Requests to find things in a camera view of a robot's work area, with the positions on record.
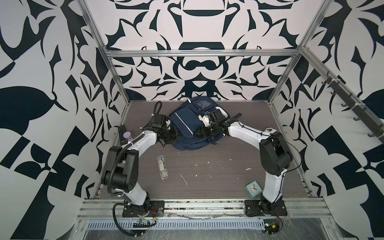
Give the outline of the navy blue student backpack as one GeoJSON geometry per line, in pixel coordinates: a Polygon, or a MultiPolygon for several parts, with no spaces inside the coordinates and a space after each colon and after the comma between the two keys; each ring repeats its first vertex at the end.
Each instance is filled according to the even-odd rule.
{"type": "MultiPolygon", "coordinates": [[[[194,151],[215,145],[223,137],[202,138],[201,126],[203,123],[199,116],[216,109],[221,110],[225,117],[231,118],[230,114],[209,97],[200,96],[187,100],[178,109],[172,112],[170,119],[179,132],[179,138],[172,143],[172,146],[180,151],[194,151]]],[[[242,114],[238,113],[233,118],[238,119],[242,114]]]]}

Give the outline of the clear plastic pen box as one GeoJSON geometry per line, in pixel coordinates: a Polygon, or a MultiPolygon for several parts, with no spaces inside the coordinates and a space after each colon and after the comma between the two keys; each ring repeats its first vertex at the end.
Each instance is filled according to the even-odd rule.
{"type": "Polygon", "coordinates": [[[160,155],[157,157],[157,164],[158,164],[158,169],[159,169],[159,174],[162,180],[165,180],[168,178],[169,173],[168,173],[168,168],[166,164],[166,158],[164,155],[160,155]]]}

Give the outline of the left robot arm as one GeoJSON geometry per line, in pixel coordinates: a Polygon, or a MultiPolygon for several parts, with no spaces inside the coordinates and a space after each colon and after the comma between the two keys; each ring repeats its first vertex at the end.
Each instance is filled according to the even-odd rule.
{"type": "Polygon", "coordinates": [[[152,119],[136,138],[120,147],[112,146],[101,177],[108,195],[121,197],[135,206],[147,205],[149,194],[138,183],[139,158],[156,143],[166,145],[177,136],[169,116],[152,114],[152,119]]]}

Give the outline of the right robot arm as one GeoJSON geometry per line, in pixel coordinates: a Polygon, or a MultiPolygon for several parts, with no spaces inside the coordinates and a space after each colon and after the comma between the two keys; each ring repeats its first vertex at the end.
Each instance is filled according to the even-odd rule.
{"type": "Polygon", "coordinates": [[[261,204],[271,209],[281,203],[284,178],[293,159],[288,143],[281,133],[275,129],[256,130],[236,118],[226,118],[220,110],[198,116],[198,119],[203,126],[196,130],[195,136],[230,136],[259,150],[261,164],[266,171],[261,204]]]}

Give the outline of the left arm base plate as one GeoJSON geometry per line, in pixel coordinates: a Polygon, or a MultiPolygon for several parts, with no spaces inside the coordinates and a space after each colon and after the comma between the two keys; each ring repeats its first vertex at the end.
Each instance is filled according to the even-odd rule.
{"type": "Polygon", "coordinates": [[[126,203],[122,216],[124,218],[151,217],[153,212],[162,212],[164,208],[164,201],[146,201],[141,206],[126,203]]]}

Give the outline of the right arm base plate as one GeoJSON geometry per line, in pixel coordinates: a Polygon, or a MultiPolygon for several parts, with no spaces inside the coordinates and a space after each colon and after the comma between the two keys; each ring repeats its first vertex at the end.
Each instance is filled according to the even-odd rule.
{"type": "Polygon", "coordinates": [[[245,214],[247,217],[258,216],[287,216],[288,211],[282,199],[275,203],[270,203],[267,200],[245,200],[245,214]]]}

